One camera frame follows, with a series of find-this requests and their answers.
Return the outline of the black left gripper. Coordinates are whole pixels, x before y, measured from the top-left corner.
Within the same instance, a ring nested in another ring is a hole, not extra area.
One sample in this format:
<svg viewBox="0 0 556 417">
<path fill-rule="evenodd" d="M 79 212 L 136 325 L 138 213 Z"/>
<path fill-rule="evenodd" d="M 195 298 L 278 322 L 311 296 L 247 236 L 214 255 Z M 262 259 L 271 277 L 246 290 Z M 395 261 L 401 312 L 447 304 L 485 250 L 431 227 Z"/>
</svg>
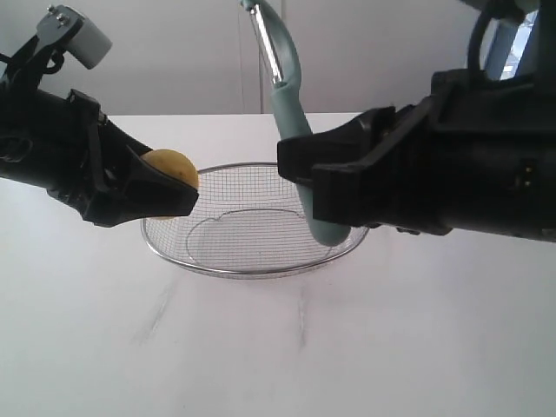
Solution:
<svg viewBox="0 0 556 417">
<path fill-rule="evenodd" d="M 100 103 L 83 92 L 61 98 L 1 90 L 1 177 L 44 189 L 96 226 L 149 218 L 155 209 L 147 182 L 189 190 L 141 159 L 151 150 L 107 122 Z M 177 217 L 189 215 L 197 202 L 199 188 L 189 192 Z"/>
</svg>

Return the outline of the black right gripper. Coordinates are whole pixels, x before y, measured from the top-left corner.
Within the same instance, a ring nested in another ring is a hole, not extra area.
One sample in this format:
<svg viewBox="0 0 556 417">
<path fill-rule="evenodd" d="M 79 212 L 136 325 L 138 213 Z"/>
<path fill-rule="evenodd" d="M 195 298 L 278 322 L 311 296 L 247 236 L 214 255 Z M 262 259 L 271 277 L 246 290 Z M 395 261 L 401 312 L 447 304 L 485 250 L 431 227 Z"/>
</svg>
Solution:
<svg viewBox="0 0 556 417">
<path fill-rule="evenodd" d="M 312 168 L 320 220 L 555 240 L 555 91 L 437 72 L 361 159 Z"/>
</svg>

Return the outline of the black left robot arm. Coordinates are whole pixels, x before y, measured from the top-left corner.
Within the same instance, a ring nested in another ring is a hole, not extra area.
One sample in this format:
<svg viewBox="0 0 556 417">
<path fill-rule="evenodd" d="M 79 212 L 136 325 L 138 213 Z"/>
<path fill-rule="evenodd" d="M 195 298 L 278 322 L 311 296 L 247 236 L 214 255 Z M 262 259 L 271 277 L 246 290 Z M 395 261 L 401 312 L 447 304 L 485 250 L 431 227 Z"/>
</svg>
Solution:
<svg viewBox="0 0 556 417">
<path fill-rule="evenodd" d="M 1 177 L 43 189 L 104 228 L 190 215 L 197 189 L 148 164 L 151 148 L 114 124 L 96 99 L 39 88 L 62 68 L 64 53 L 60 42 L 42 46 L 33 36 L 2 58 Z"/>
</svg>

